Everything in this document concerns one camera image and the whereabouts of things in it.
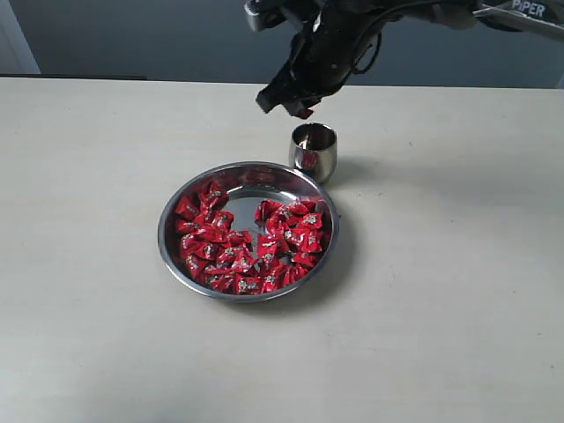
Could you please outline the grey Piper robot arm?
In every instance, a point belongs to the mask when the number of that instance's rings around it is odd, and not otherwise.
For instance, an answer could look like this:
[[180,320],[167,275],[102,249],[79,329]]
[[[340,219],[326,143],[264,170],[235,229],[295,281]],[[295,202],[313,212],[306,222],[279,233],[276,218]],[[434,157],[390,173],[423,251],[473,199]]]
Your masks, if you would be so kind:
[[309,118],[313,106],[350,76],[369,71],[360,66],[362,57],[368,51],[377,55],[384,26],[404,17],[456,30],[482,23],[503,32],[563,38],[561,1],[247,1],[244,10],[256,33],[284,22],[296,29],[289,57],[256,103],[265,113],[281,106],[300,119]]

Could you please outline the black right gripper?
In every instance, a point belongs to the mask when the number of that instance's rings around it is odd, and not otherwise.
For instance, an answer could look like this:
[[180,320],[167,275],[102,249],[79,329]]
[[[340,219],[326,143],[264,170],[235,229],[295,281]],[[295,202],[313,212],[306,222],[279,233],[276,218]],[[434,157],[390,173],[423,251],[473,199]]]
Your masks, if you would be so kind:
[[386,22],[388,3],[286,1],[284,9],[301,28],[291,41],[284,72],[257,94],[256,104],[265,114],[282,106],[296,117],[303,108],[314,111],[357,71],[358,61]]

